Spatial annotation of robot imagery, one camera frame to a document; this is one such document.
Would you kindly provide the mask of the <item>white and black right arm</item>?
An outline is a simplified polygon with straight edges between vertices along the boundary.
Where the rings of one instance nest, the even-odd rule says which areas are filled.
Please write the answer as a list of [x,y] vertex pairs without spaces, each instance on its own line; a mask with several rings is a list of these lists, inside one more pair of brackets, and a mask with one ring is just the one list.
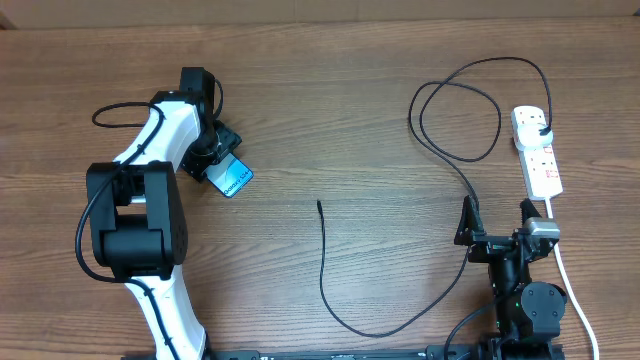
[[[465,317],[449,334],[446,359],[562,359],[562,347],[552,344],[560,335],[567,294],[559,286],[532,280],[529,264],[546,258],[560,240],[556,222],[544,218],[529,199],[520,203],[522,225],[508,236],[489,235],[476,202],[463,200],[454,238],[468,248],[467,260],[488,266],[493,300]],[[456,333],[477,316],[493,310],[497,331],[473,345],[452,346]]]

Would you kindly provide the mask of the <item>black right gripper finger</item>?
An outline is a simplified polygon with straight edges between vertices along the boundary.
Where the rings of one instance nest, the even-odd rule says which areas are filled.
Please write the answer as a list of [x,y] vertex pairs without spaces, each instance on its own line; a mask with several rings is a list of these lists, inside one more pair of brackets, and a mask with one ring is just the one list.
[[541,214],[529,198],[525,198],[520,202],[522,224],[525,224],[530,218],[540,218]]
[[455,245],[473,245],[486,231],[476,202],[467,195],[463,200],[461,218],[454,237]]

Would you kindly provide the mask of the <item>blue Galaxy smartphone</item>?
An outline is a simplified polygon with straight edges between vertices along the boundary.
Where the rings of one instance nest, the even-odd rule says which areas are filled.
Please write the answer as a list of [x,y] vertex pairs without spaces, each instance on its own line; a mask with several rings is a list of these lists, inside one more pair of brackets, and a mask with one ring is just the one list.
[[232,153],[205,170],[206,178],[226,197],[234,197],[253,178],[252,170]]

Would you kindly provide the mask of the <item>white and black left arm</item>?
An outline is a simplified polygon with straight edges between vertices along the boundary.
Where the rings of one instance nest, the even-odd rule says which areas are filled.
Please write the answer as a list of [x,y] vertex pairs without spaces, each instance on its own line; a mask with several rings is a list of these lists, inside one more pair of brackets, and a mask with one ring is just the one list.
[[178,89],[144,103],[148,119],[132,144],[86,173],[76,260],[89,277],[132,292],[155,342],[154,359],[213,356],[183,277],[188,228],[176,174],[203,182],[236,165],[242,139],[219,119],[223,100],[213,74],[183,68]]

